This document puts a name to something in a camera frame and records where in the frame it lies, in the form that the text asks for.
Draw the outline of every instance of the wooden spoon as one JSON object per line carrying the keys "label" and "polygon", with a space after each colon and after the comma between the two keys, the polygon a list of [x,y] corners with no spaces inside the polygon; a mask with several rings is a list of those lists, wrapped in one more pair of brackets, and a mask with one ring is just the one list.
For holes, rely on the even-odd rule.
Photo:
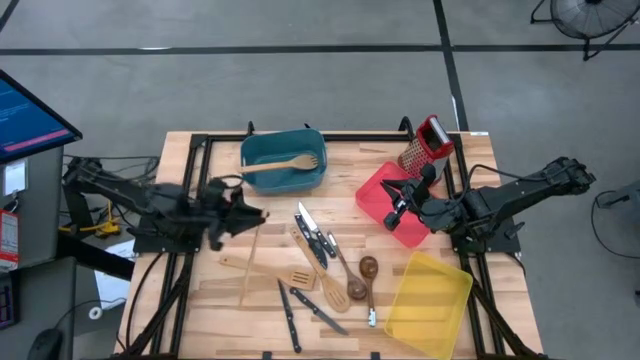
{"label": "wooden spoon", "polygon": [[294,168],[299,170],[313,170],[318,167],[318,158],[313,155],[298,155],[289,161],[282,161],[269,164],[241,166],[238,169],[241,173],[251,173],[258,171]]}
{"label": "wooden spoon", "polygon": [[336,254],[338,254],[338,258],[344,266],[344,270],[347,272],[347,294],[353,300],[362,300],[367,297],[367,284],[364,281],[360,280],[351,269],[349,269],[349,265],[347,265],[347,261],[342,256],[342,251],[340,251],[340,247],[338,246],[338,242],[333,237],[331,231],[327,232],[327,237],[329,237],[329,242],[336,249]]}
{"label": "wooden spoon", "polygon": [[327,274],[327,271],[322,267],[318,259],[316,259],[316,256],[309,248],[309,245],[302,237],[302,234],[300,234],[297,229],[293,228],[289,232],[300,249],[302,249],[304,256],[307,257],[311,266],[313,266],[318,273],[320,282],[322,283],[322,291],[324,292],[324,297],[327,299],[329,306],[337,312],[345,312],[349,310],[351,302],[349,301],[349,295],[347,295],[347,291],[344,287]]}
{"label": "wooden spoon", "polygon": [[[223,256],[220,258],[220,264],[235,267],[238,269],[249,268],[249,262],[243,258],[236,256]],[[275,267],[260,264],[251,265],[251,270],[259,273],[275,276],[283,283],[297,287],[302,290],[313,290],[316,282],[316,274],[313,270],[302,266]]]}
{"label": "wooden spoon", "polygon": [[378,260],[365,256],[360,260],[360,274],[369,286],[369,326],[376,326],[376,309],[373,307],[373,279],[378,275]]}

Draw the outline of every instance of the kitchen knife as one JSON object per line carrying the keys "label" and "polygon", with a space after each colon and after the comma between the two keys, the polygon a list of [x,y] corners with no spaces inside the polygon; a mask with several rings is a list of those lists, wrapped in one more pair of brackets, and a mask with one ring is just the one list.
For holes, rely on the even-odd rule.
{"label": "kitchen knife", "polygon": [[318,259],[318,262],[320,262],[320,265],[322,265],[322,267],[326,269],[327,255],[322,250],[322,245],[320,245],[320,241],[318,241],[317,239],[314,239],[313,236],[311,236],[311,231],[309,231],[307,224],[305,224],[304,220],[302,219],[302,215],[295,214],[294,217],[296,218],[296,223],[298,223],[298,227],[300,228],[300,232],[302,233],[302,236],[304,236],[305,240],[307,240],[307,242],[309,243],[309,248],[311,249],[311,251],[313,251],[313,255],[316,256],[316,259]]}
{"label": "kitchen knife", "polygon": [[311,309],[311,311],[313,311],[313,315],[322,319],[322,321],[327,323],[327,325],[331,326],[331,328],[335,330],[338,334],[349,335],[349,332],[347,332],[347,330],[345,330],[342,326],[338,325],[338,323],[333,321],[333,319],[330,318],[327,314],[325,314],[322,310],[318,309],[318,307],[314,303],[312,303],[311,300],[307,299],[306,296],[302,295],[300,290],[292,287],[289,289],[289,292],[295,295],[295,297],[297,297],[298,300],[300,300],[306,307]]}
{"label": "kitchen knife", "polygon": [[309,212],[307,211],[307,209],[305,209],[304,205],[302,205],[301,202],[298,202],[298,210],[300,211],[300,215],[302,215],[304,222],[307,223],[309,230],[316,235],[318,240],[320,240],[320,244],[322,244],[322,247],[327,251],[327,254],[329,254],[331,258],[335,258],[336,251],[333,249],[331,244],[329,244],[324,235],[322,235],[322,231],[320,231],[318,225],[316,225],[316,222],[313,221],[311,215],[309,215]]}
{"label": "kitchen knife", "polygon": [[295,351],[296,353],[300,353],[302,351],[302,347],[300,347],[300,343],[298,342],[298,332],[296,331],[296,325],[293,323],[293,310],[291,310],[291,305],[289,305],[287,293],[286,291],[284,291],[284,285],[282,285],[282,282],[280,280],[278,280],[278,288],[280,289],[280,296],[282,297],[282,306],[284,307],[284,313],[287,316],[287,325],[289,326],[291,343],[293,343],[293,351]]}

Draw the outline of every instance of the black knife handle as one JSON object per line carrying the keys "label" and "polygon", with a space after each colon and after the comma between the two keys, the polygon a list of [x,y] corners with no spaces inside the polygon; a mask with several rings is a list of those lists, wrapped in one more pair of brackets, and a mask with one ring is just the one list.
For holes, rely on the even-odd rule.
{"label": "black knife handle", "polygon": [[320,245],[320,241],[314,239],[313,236],[311,236],[311,231],[309,231],[307,224],[304,223],[302,216],[295,215],[294,217],[296,219],[298,227],[300,228],[302,236],[304,236],[305,240],[307,240],[307,243],[309,244],[309,249],[311,249],[313,255],[316,256],[316,259],[318,259],[320,265],[322,265],[322,267],[326,269],[328,265],[327,256],[324,254],[324,251],[322,251],[322,245]]}
{"label": "black knife handle", "polygon": [[316,304],[312,303],[311,300],[307,299],[306,296],[302,295],[302,293],[298,289],[291,287],[289,288],[289,292],[293,294],[295,297],[297,297],[298,300],[300,300],[306,307],[311,309],[314,314],[318,312],[319,309],[316,306]]}
{"label": "black knife handle", "polygon": [[322,247],[327,251],[327,254],[329,254],[329,256],[332,259],[335,258],[336,257],[336,252],[335,252],[335,250],[333,250],[333,248],[331,247],[331,245],[327,241],[327,238],[325,238],[324,235],[322,235],[322,231],[318,231],[316,233],[316,236],[318,236],[318,240],[320,240],[320,244],[322,244]]}
{"label": "black knife handle", "polygon": [[287,325],[289,325],[293,351],[299,354],[302,351],[302,348],[300,347],[300,343],[298,342],[298,332],[296,331],[296,325],[293,323],[293,315],[291,314],[287,314]]}

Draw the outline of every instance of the computer monitor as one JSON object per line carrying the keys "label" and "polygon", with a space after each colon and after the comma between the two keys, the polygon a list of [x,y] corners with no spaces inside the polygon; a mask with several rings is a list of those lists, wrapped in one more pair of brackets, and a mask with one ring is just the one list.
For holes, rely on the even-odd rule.
{"label": "computer monitor", "polygon": [[82,133],[0,70],[0,166],[82,139]]}

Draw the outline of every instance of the yellow tray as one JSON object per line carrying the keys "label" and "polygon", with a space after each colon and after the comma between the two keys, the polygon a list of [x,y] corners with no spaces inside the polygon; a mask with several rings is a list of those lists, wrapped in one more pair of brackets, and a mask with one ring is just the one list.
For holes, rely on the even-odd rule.
{"label": "yellow tray", "polygon": [[414,252],[384,331],[430,357],[451,359],[472,284],[468,273]]}

